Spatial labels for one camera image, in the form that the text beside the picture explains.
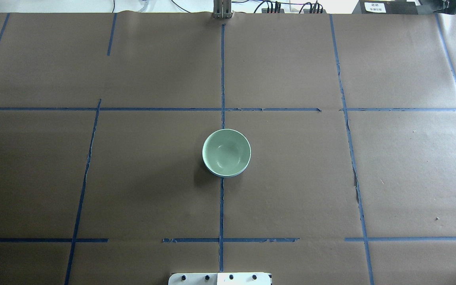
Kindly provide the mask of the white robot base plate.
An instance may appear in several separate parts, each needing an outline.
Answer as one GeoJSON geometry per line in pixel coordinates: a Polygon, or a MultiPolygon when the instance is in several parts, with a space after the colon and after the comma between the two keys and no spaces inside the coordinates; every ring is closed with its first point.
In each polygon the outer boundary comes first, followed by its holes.
{"type": "Polygon", "coordinates": [[[171,274],[169,285],[272,285],[266,272],[203,272],[171,274]]]}

